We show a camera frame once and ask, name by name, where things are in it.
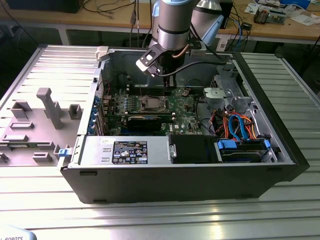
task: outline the robotic arm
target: robotic arm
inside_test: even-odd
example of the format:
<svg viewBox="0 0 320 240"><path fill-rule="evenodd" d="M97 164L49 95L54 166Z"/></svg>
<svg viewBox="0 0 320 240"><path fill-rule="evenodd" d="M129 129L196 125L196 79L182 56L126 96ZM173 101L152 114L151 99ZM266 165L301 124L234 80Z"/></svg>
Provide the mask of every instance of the robotic arm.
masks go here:
<svg viewBox="0 0 320 240"><path fill-rule="evenodd" d="M146 74L163 77L165 88L172 86L173 78L175 88L174 72L184 64L191 23L196 34L210 46L224 19L221 12L219 0L157 1L153 7L152 40L136 65Z"/></svg>

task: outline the white sticker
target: white sticker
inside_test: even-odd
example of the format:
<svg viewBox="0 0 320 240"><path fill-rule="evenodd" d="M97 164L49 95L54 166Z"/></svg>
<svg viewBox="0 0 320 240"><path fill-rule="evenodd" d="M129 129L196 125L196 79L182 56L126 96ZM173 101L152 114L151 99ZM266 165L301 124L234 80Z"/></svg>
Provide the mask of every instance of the white sticker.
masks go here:
<svg viewBox="0 0 320 240"><path fill-rule="evenodd" d="M115 138L101 138L101 144L114 144Z"/></svg>

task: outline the paper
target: paper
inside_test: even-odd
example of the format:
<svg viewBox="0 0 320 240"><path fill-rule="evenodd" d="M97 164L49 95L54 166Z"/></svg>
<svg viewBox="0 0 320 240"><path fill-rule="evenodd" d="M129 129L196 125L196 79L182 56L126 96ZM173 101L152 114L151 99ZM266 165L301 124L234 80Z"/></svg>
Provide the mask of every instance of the paper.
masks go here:
<svg viewBox="0 0 320 240"><path fill-rule="evenodd" d="M315 5L320 5L320 1L317 1L317 0L311 0L311 3Z"/></svg>
<svg viewBox="0 0 320 240"><path fill-rule="evenodd" d="M312 24L317 24L320 21L316 20L312 17L306 16L306 15L299 15L299 16L295 16L295 17L291 17L292 20L296 21L297 23L306 25L306 26L310 26Z"/></svg>
<svg viewBox="0 0 320 240"><path fill-rule="evenodd" d="M245 13L250 13L250 14L256 14L258 7L260 4L257 3L249 3L246 9L244 10Z"/></svg>

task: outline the blue cable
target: blue cable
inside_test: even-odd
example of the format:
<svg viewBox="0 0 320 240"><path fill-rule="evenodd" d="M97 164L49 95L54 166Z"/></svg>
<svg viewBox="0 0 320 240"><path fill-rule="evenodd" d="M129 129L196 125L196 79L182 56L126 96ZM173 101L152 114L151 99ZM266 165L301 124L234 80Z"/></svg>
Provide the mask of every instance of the blue cable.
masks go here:
<svg viewBox="0 0 320 240"><path fill-rule="evenodd" d="M234 136L238 141L240 141L240 137L238 137L238 136L234 133L234 131L233 131L233 129L232 129L232 120L233 120L234 118L238 118L238 120L239 120L242 137L243 137L244 139L246 139L246 140L249 139L249 137L248 137L248 135L247 135L247 133L246 133L246 130L245 130L244 121L243 121L242 118L241 118L240 116L238 116L238 115L232 115L232 116L229 118L229 124L228 124L228 126L229 126L229 131L230 131L231 135Z"/></svg>
<svg viewBox="0 0 320 240"><path fill-rule="evenodd" d="M241 42L242 29L241 29L240 23L239 23L237 20L235 20L235 19L232 19L232 20L235 21L235 22L238 24L238 26L239 26L239 31L240 31L239 41L237 42L237 44L236 44L236 46L235 46L235 49L234 49L234 51L236 51L236 49L239 47L239 44L240 44L240 42Z"/></svg>

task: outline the metal slotted surface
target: metal slotted surface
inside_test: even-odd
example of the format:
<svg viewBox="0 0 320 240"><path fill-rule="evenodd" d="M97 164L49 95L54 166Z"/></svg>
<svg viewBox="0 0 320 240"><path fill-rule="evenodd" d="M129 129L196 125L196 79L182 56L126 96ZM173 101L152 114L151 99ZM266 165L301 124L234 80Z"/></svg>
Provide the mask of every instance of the metal slotted surface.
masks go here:
<svg viewBox="0 0 320 240"><path fill-rule="evenodd" d="M319 172L319 99L284 59L273 54L242 53L242 56L309 162L308 171Z"/></svg>
<svg viewBox="0 0 320 240"><path fill-rule="evenodd" d="M292 86L294 92L304 92L299 83ZM277 90L272 84L267 89ZM287 107L280 103L277 109ZM306 109L310 118L318 114ZM293 113L281 113L290 122L287 114ZM300 137L300 146L308 146L309 136L319 140L304 130L294 134ZM278 183L259 199L244 200L83 204L55 167L2 167L0 219L32 230L38 240L319 240L320 154L307 154L311 167L293 182Z"/></svg>
<svg viewBox="0 0 320 240"><path fill-rule="evenodd" d="M12 120L10 108L16 101L27 101L32 109L44 108L36 93L40 87L50 88L51 98L62 109L70 104L84 108L95 69L96 47L49 45L38 48L16 79L16 88L1 105L0 135Z"/></svg>

